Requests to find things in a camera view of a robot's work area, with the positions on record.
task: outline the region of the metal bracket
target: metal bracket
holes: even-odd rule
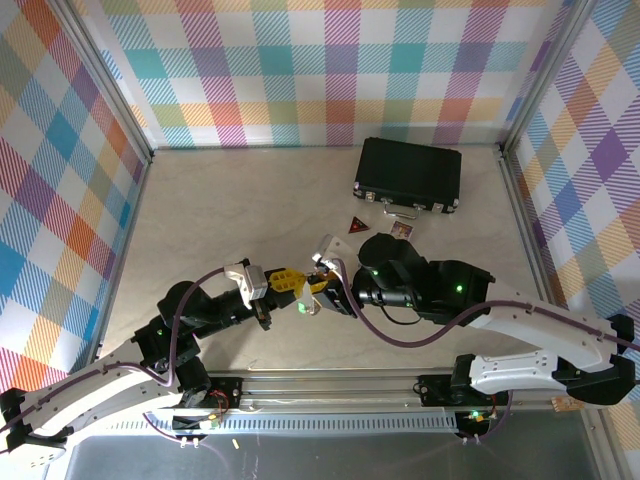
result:
[[[389,198],[381,198],[380,201],[384,205],[385,215],[389,215],[390,217],[406,218],[407,220],[416,220],[420,216],[420,212],[427,208],[424,205],[418,205],[417,203],[414,203],[413,208],[415,209],[415,213],[413,215],[409,215],[402,212],[390,212],[389,205],[393,203],[393,200]]]
[[[340,268],[333,260],[340,258],[345,264],[350,277],[349,280],[353,279],[360,266],[358,256],[354,250],[344,240],[329,234],[322,238],[320,245],[318,245],[311,258],[316,262],[316,265],[318,263],[324,264],[330,270],[338,273]]]
[[[211,388],[209,392],[213,393],[214,390],[218,390],[224,393],[229,400],[229,408],[238,408],[240,406],[240,399],[242,398],[242,377],[209,377],[211,381]],[[212,406],[217,407],[218,401],[214,396],[208,396],[203,400],[203,403],[211,403]]]
[[[251,301],[265,296],[269,282],[262,267],[245,263],[234,263],[224,267],[224,276],[238,284],[244,306],[252,309]]]

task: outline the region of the colorful plaid wall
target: colorful plaid wall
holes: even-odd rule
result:
[[[0,391],[81,365],[143,161],[44,0],[0,5]]]
[[[517,157],[556,298],[640,322],[640,0],[600,0]],[[640,478],[640,388],[611,412]]]
[[[571,3],[76,0],[151,142],[174,148],[495,143]]]

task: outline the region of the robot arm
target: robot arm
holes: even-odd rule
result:
[[[428,262],[409,242],[390,235],[373,236],[357,257],[345,247],[338,239],[326,238],[313,257],[316,272],[310,276],[290,269],[263,272],[244,260],[225,268],[226,276],[239,288],[215,298],[196,288],[180,316],[174,365],[177,382],[167,388],[162,386],[160,375],[167,373],[170,364],[174,316],[193,283],[174,285],[158,303],[160,315],[113,353],[50,387],[29,393],[11,389],[0,395],[0,410],[7,422],[0,432],[10,432],[10,455],[27,466],[44,465],[60,456],[65,444],[78,443],[97,425],[124,411],[142,413],[176,404],[206,404],[213,386],[197,356],[196,338],[250,318],[268,330],[270,312],[297,299],[311,298],[313,305],[353,317],[362,312],[354,311],[350,299],[361,308],[412,308],[420,317],[440,325],[487,301],[527,305],[526,309],[480,307],[458,325],[510,335],[540,350],[502,357],[460,356],[444,384],[442,375],[437,379],[419,377],[419,383],[427,387],[420,389],[423,404],[484,405],[491,404],[491,396],[499,392],[543,388],[611,405],[635,385],[635,365],[621,356],[624,348],[604,338],[632,341],[633,321],[629,317],[617,315],[605,320],[572,314],[528,297],[472,265],[454,260]],[[361,265],[353,279],[348,279],[352,283],[349,290],[339,275],[332,273],[341,263],[333,261],[336,257],[343,258],[350,271]],[[583,322],[602,335],[594,337],[543,312]]]
[[[318,254],[320,264],[339,272],[328,260],[335,253],[332,245],[325,244],[329,246]],[[390,235],[377,234],[367,240],[358,262],[361,268],[353,278],[352,293],[359,307],[412,308],[421,318],[446,325],[473,307],[494,303],[496,307],[479,309],[458,325],[499,332],[540,348],[501,357],[458,357],[450,386],[453,397],[469,395],[469,387],[471,392],[485,395],[553,389],[588,403],[613,405],[635,386],[635,364],[622,357],[624,346],[611,341],[627,345],[633,341],[630,317],[602,319],[569,312],[517,291],[467,263],[427,262],[409,242]],[[323,305],[340,313],[362,315],[354,312],[342,293],[327,292]],[[599,332],[599,336],[576,328],[576,324]]]

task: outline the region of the aluminum frame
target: aluminum frame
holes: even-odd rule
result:
[[[133,140],[133,147],[136,149],[136,153],[145,158],[147,163],[151,163],[153,148],[138,124],[131,108],[129,108],[128,102],[111,75],[109,67],[107,67],[100,50],[98,50],[91,35],[89,35],[75,6],[70,0],[48,0],[48,3],[82,58],[82,62],[93,81],[96,82],[98,89],[104,95],[111,110],[113,110],[115,117],[124,127],[125,133],[129,134],[127,135],[129,139]]]
[[[451,368],[236,370],[209,372],[241,377],[239,413],[417,413],[470,411],[472,407],[423,407],[413,386],[420,375],[447,375]],[[551,410],[557,391],[514,393],[514,410]]]
[[[495,150],[495,155],[520,231],[527,260],[538,288],[538,294],[542,300],[556,304],[557,300],[553,295],[540,250],[535,242],[531,219],[517,187],[518,183],[512,168],[514,159],[508,151],[501,153],[498,148]],[[633,479],[622,446],[613,431],[613,422],[609,412],[603,408],[586,408],[582,411],[582,423],[600,477],[607,480]]]
[[[147,188],[147,182],[149,179],[149,169],[151,168],[151,164],[145,165],[142,171],[142,177],[140,181],[140,188],[138,190],[138,197],[136,199],[135,206],[133,207],[133,212],[131,213],[131,219],[129,220],[129,224],[126,228],[126,234],[123,240],[122,251],[116,260],[114,275],[111,281],[111,285],[107,290],[107,295],[105,298],[104,308],[102,314],[98,318],[96,323],[97,327],[93,335],[93,339],[91,340],[91,344],[89,346],[89,353],[87,355],[87,360],[84,364],[87,365],[95,362],[100,355],[100,349],[102,348],[102,342],[104,340],[104,336],[107,333],[107,324],[108,320],[111,317],[111,311],[113,310],[113,305],[116,301],[116,293],[118,291],[118,286],[120,285],[120,279],[122,278],[122,272],[124,271],[124,264],[127,258],[127,254],[129,253],[129,246],[131,245],[131,239],[133,238],[133,231],[135,230],[136,222],[138,221],[138,216],[140,215],[140,209],[142,208],[142,201],[144,199],[144,192]]]
[[[518,145],[522,134],[529,127],[529,123],[531,123],[538,106],[540,106],[544,95],[547,93],[549,85],[555,80],[562,64],[569,55],[571,47],[597,3],[598,0],[574,1],[562,27],[560,27],[560,33],[558,33],[540,67],[529,94],[513,119],[511,129],[504,141],[505,151],[513,151]]]

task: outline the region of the beige floor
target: beige floor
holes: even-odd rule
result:
[[[412,243],[428,259],[460,259],[534,293],[506,190],[489,147],[465,147],[461,199],[453,215],[426,213]],[[205,150],[160,152],[135,227],[109,322],[105,354],[157,314],[156,302],[180,280],[195,280],[248,257],[265,270],[312,267],[310,255],[326,233],[357,250],[393,220],[379,203],[351,195],[359,148]],[[372,229],[347,235],[357,215]],[[212,295],[228,280],[205,286]],[[398,327],[377,309],[365,313],[396,338],[415,340],[438,327]],[[393,310],[399,319],[413,312]],[[458,354],[507,354],[530,349],[514,339],[456,328],[435,344],[405,350],[374,337],[358,320],[322,311],[302,316],[295,306],[273,313],[264,332],[256,322],[201,342],[210,369],[444,367]]]

